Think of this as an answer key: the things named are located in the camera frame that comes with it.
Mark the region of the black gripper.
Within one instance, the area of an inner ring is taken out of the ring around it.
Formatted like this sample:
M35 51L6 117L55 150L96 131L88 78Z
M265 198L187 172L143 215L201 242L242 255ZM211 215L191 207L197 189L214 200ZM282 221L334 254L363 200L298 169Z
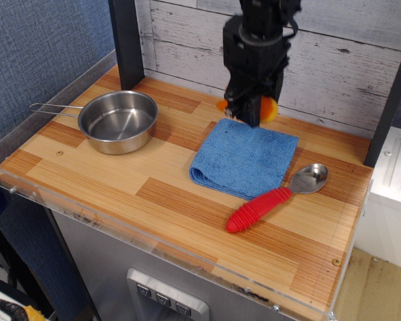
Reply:
M271 22L271 35L253 33L253 26L243 23L236 15L223 28L223 59L231 78L224 100L224 113L250 127L259 127L261 97L278 102L283 86L283 70L289 63L287 52L290 35L283 35L283 27L291 24L290 17L279 17Z

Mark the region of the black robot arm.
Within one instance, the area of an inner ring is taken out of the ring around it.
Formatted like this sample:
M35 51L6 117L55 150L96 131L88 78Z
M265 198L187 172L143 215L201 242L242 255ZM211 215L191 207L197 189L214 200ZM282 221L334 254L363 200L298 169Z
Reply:
M223 27L223 61L230 73L221 108L226 115L258 127L277 112L289 40L298 25L300 1L241 1L240 15Z

